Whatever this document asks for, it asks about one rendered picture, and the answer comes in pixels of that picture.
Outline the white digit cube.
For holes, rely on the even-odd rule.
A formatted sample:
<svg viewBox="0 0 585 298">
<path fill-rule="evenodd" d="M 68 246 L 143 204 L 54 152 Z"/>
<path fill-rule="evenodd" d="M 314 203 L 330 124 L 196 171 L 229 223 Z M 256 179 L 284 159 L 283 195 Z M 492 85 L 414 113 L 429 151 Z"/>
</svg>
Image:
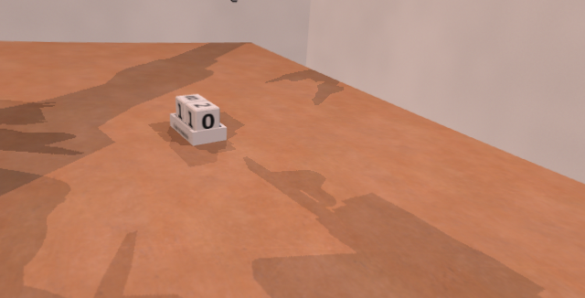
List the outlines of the white digit cube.
<svg viewBox="0 0 585 298">
<path fill-rule="evenodd" d="M 186 104 L 192 102 L 208 101 L 198 94 L 175 97 L 176 117 L 186 124 Z"/>
<path fill-rule="evenodd" d="M 187 103 L 186 124 L 194 131 L 219 127 L 219 107 L 210 101 Z"/>
</svg>

